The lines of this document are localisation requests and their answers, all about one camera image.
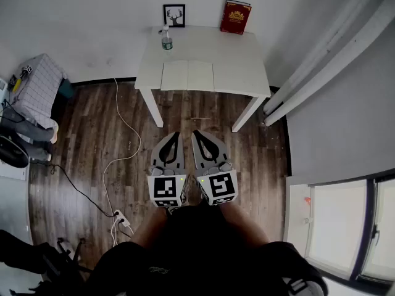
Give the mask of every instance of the black cable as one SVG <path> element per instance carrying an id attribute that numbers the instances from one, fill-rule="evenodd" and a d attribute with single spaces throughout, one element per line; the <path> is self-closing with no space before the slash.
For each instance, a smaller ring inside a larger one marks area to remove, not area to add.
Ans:
<path id="1" fill-rule="evenodd" d="M 8 91 L 8 101 L 11 101 L 11 92 Z M 0 111 L 0 114 L 2 113 L 2 111 L 4 111 L 7 107 L 7 99 L 4 99 L 3 102 L 1 102 L 1 106 L 3 106 L 4 104 L 4 108 Z"/>
<path id="2" fill-rule="evenodd" d="M 85 194 L 82 193 L 79 189 L 77 189 L 77 188 L 75 187 L 75 185 L 72 183 L 72 180 L 70 180 L 70 178 L 69 178 L 69 176 L 67 175 L 66 171 L 65 171 L 60 165 L 46 165 L 46 164 L 43 164 L 43 163 L 34 163 L 34 164 L 37 164 L 37 165 L 44 165 L 44 166 L 46 166 L 46 167 L 52 167 L 52 168 L 51 168 L 51 174 L 52 174 L 52 175 L 55 173 L 55 168 L 56 168 L 56 167 L 60 168 L 60 169 L 63 171 L 64 175 L 66 175 L 66 178 L 68 179 L 68 181 L 70 182 L 70 184 L 74 187 L 74 189 L 75 189 L 78 193 L 81 193 L 82 195 L 84 195 L 94 206 L 96 206 L 96 207 L 98 208 L 98 210 L 99 210 L 100 212 L 103 213 L 103 215 L 105 215 L 106 217 L 109 217 L 109 218 L 113 218 L 113 217 L 115 217 L 115 216 L 118 215 L 118 213 L 115 213 L 114 215 L 109 215 L 109 214 L 107 214 L 107 213 L 104 212 L 95 202 L 93 202 L 87 195 L 85 195 Z"/>
<path id="3" fill-rule="evenodd" d="M 20 92 L 18 93 L 17 97 L 14 99 L 13 103 L 10 104 L 9 101 L 11 101 L 11 91 L 8 91 L 8 101 L 7 99 L 4 99 L 4 101 L 6 102 L 6 106 L 1 110 L 4 111 L 7 108 L 7 103 L 12 107 L 12 104 L 15 104 L 16 102 L 19 101 L 19 95 L 22 93 L 22 90 L 25 88 L 26 84 L 24 84 L 24 86 L 22 87 L 22 89 L 20 90 Z"/>
<path id="4" fill-rule="evenodd" d="M 0 116 L 1 118 L 3 118 L 3 119 L 5 119 L 5 120 L 9 120 L 9 121 L 11 121 L 12 123 L 21 123 L 21 122 L 23 122 L 23 121 L 25 121 L 26 120 L 26 118 L 23 116 L 23 115 L 21 115 L 21 114 L 19 114 L 13 107 L 12 107 L 12 104 L 10 104 L 10 102 L 8 102 L 7 100 L 5 100 L 5 102 L 6 102 L 6 106 L 1 110 L 2 112 L 6 109 L 6 108 L 8 108 L 8 107 L 10 107 L 10 108 L 12 108 L 12 110 L 14 110 L 14 112 L 16 113 L 16 114 L 18 114 L 20 117 L 22 117 L 22 119 L 20 120 L 20 121 L 14 121 L 14 120 L 11 120 L 10 118 L 7 118 L 7 117 L 4 117 L 4 116 Z"/>
<path id="5" fill-rule="evenodd" d="M 129 238 L 131 238 L 131 236 L 129 236 L 128 234 L 124 233 L 121 229 L 119 229 L 119 224 L 120 224 L 121 222 L 122 222 L 122 221 L 119 221 L 119 222 L 118 222 L 118 230 L 119 230 L 120 232 L 122 232 L 125 236 L 128 236 Z"/>

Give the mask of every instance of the framed picture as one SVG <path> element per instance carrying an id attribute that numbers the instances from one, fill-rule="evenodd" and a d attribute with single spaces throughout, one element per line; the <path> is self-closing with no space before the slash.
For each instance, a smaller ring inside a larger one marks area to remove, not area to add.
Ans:
<path id="1" fill-rule="evenodd" d="M 185 4 L 164 4 L 163 16 L 169 27 L 185 27 Z"/>

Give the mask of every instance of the fan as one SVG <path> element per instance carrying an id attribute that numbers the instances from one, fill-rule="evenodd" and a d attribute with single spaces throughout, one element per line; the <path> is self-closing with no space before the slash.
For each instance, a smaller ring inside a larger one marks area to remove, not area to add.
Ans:
<path id="1" fill-rule="evenodd" d="M 16 168 L 25 168 L 29 164 L 29 156 L 16 135 L 0 127 L 0 160 Z"/>

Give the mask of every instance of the table leg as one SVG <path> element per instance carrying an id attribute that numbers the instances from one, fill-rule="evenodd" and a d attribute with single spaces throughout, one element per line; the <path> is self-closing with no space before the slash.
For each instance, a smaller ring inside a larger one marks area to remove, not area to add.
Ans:
<path id="1" fill-rule="evenodd" d="M 257 110 L 257 108 L 262 104 L 265 97 L 253 97 L 248 103 L 247 107 L 244 109 L 242 114 L 236 120 L 236 123 L 232 127 L 232 132 L 237 132 L 244 125 L 245 122 L 251 117 L 251 115 Z"/>
<path id="2" fill-rule="evenodd" d="M 154 118 L 154 121 L 156 123 L 156 126 L 158 127 L 163 127 L 163 119 L 159 113 L 158 106 L 156 105 L 154 96 L 152 95 L 151 89 L 147 88 L 141 88 L 139 89 L 141 95 L 143 96 L 143 99 L 145 103 L 147 104 L 147 107 Z"/>

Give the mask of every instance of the window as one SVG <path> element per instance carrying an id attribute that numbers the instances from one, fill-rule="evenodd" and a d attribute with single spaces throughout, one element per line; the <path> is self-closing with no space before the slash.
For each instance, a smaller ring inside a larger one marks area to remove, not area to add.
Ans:
<path id="1" fill-rule="evenodd" d="M 377 183 L 375 225 L 362 275 L 395 281 L 395 179 Z"/>
<path id="2" fill-rule="evenodd" d="M 310 188 L 306 259 L 332 280 L 385 293 L 395 281 L 395 176 Z"/>
<path id="3" fill-rule="evenodd" d="M 312 235 L 307 257 L 349 278 L 364 227 L 366 182 L 312 188 Z"/>

